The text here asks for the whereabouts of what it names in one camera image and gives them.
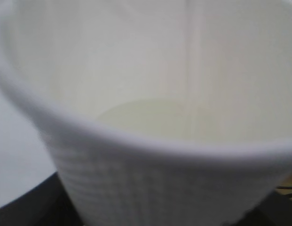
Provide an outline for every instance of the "dark table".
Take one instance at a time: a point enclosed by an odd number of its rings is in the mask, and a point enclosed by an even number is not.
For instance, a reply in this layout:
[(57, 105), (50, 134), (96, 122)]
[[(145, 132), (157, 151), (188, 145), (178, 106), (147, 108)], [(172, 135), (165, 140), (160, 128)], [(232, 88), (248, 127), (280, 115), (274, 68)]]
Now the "dark table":
[[(83, 226), (57, 174), (0, 208), (0, 226)], [(234, 226), (292, 226), (292, 201), (273, 192)]]

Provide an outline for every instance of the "cup rim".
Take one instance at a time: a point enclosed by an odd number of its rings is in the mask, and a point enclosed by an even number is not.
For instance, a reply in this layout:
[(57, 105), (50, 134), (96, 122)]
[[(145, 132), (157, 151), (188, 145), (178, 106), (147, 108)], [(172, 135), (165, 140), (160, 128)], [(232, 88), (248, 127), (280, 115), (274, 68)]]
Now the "cup rim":
[[(10, 10), (10, 1), (4, 1), (0, 6), (0, 28)], [(37, 127), (45, 131), (48, 129), (53, 133), (51, 135), (77, 147), (92, 150), (97, 143), (102, 147), (98, 151), (105, 155), (209, 170), (249, 171), (292, 167), (292, 138), (233, 145), (192, 144), (144, 137), (91, 122), (37, 95), (17, 76), (17, 71), (5, 59), (1, 49), (0, 89)]]

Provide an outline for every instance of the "cable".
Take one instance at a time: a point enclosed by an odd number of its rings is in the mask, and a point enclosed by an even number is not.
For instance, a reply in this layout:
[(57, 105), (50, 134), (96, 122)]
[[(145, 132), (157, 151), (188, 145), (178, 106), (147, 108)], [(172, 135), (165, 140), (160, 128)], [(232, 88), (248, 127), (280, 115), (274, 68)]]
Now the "cable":
[(292, 186), (279, 186), (277, 189), (287, 189), (287, 190), (292, 190)]
[(290, 199), (290, 198), (292, 198), (292, 193), (290, 193), (290, 194), (285, 194), (284, 196), (287, 197), (288, 199)]

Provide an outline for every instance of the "white surface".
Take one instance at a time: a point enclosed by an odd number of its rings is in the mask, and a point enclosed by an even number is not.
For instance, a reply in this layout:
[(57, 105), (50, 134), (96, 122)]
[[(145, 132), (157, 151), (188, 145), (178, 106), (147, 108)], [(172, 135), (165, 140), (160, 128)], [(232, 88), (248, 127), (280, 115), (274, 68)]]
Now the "white surface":
[(0, 93), (0, 207), (54, 171), (34, 127)]

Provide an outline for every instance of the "white paper cup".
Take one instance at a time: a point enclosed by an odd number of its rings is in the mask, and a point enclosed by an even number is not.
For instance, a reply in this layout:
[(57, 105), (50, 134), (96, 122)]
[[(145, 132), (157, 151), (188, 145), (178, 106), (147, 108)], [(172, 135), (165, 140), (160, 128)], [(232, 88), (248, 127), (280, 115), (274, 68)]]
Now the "white paper cup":
[[(92, 118), (181, 101), (187, 71), (219, 141)], [(0, 88), (40, 130), (87, 226), (234, 223), (292, 170), (292, 0), (6, 1)]]

